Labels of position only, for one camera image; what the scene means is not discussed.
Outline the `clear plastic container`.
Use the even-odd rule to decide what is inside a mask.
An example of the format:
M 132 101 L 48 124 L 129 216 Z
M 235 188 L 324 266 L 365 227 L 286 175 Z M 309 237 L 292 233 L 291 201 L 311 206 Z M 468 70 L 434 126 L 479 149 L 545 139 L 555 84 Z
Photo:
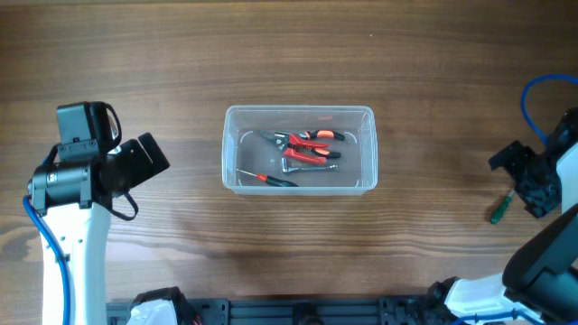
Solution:
M 260 131 L 301 134 L 331 130 L 345 140 L 317 139 L 327 143 L 339 159 L 323 165 L 286 158 L 293 167 L 336 164 L 337 171 L 282 173 L 282 153 L 260 135 Z M 364 106 L 245 105 L 232 106 L 225 115 L 222 136 L 222 182 L 239 195 L 273 196 L 356 196 L 372 190 L 378 183 L 378 139 L 375 117 Z M 292 181 L 297 187 L 243 184 L 236 172 L 263 173 Z

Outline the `orange black needle-nose pliers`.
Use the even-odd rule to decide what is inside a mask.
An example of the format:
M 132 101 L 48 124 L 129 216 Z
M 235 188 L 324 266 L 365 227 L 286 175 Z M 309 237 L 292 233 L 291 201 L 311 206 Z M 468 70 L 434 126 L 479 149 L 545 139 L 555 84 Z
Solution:
M 342 141 L 342 142 L 345 140 L 345 136 L 343 134 L 340 134 L 338 132 L 331 131 L 331 130 L 306 131 L 304 133 L 297 134 L 297 135 L 299 135 L 304 140 L 309 140 L 309 141 L 316 142 L 316 143 L 320 143 L 320 142 L 317 142 L 317 139 L 320 139 L 320 138 L 329 138 L 329 139 Z M 327 160 L 328 159 L 339 159 L 341 157 L 341 153 L 332 152 L 328 149 L 328 147 L 324 149 L 324 152 L 327 156 Z

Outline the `silver wrench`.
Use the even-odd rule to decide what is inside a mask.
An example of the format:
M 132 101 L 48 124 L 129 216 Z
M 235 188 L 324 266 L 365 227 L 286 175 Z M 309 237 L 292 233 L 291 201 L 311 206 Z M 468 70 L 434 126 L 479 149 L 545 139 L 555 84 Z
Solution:
M 337 171 L 339 169 L 339 166 L 333 164 L 333 165 L 313 166 L 313 167 L 293 167 L 289 165 L 286 158 L 282 158 L 281 169 L 282 173 L 289 174 L 294 172 Z

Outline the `red handled cutters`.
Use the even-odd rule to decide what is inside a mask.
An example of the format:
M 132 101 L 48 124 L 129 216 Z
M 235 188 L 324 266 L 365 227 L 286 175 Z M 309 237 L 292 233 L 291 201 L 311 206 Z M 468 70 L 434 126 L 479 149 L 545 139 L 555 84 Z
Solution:
M 260 135 L 270 144 L 278 149 L 283 157 L 295 159 L 304 163 L 323 165 L 327 162 L 324 149 L 328 147 L 325 143 L 316 143 L 302 139 L 294 133 L 283 133 L 279 131 L 263 131 Z

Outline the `black red screwdriver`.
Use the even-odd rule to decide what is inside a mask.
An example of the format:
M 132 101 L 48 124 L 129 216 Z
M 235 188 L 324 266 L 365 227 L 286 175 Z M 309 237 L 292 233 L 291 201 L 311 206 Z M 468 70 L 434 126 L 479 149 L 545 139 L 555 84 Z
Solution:
M 236 169 L 236 172 L 243 176 L 244 185 L 257 186 L 266 184 L 273 187 L 297 187 L 297 184 L 292 181 L 276 178 L 268 174 L 248 172 L 241 169 Z

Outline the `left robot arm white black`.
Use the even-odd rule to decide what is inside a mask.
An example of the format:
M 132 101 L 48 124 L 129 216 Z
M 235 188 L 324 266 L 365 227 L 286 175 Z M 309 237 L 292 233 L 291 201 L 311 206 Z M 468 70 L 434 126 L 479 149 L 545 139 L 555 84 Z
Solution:
M 149 133 L 79 161 L 57 161 L 56 144 L 37 167 L 23 206 L 42 237 L 45 324 L 107 321 L 105 255 L 112 218 L 135 219 L 130 194 L 170 164 Z M 123 197 L 130 215 L 116 211 Z

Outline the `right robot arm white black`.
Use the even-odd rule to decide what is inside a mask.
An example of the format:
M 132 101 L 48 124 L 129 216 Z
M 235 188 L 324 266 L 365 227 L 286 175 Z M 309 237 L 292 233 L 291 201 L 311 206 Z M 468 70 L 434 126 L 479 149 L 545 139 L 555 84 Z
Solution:
M 515 141 L 489 159 L 514 182 L 513 191 L 535 218 L 555 208 L 560 217 L 510 258 L 500 274 L 449 278 L 421 300 L 420 320 L 431 324 L 577 322 L 577 110 L 568 109 L 545 150 Z

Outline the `green screwdriver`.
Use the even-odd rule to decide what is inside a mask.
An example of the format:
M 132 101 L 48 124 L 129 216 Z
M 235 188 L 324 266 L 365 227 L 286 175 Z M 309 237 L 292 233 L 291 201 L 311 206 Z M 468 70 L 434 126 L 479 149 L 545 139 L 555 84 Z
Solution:
M 490 217 L 489 217 L 489 222 L 491 224 L 497 224 L 499 223 L 503 217 L 505 212 L 508 210 L 513 197 L 516 195 L 516 191 L 514 188 L 510 189 L 508 191 L 508 193 L 503 197 L 502 201 L 499 203 L 499 205 L 492 211 Z

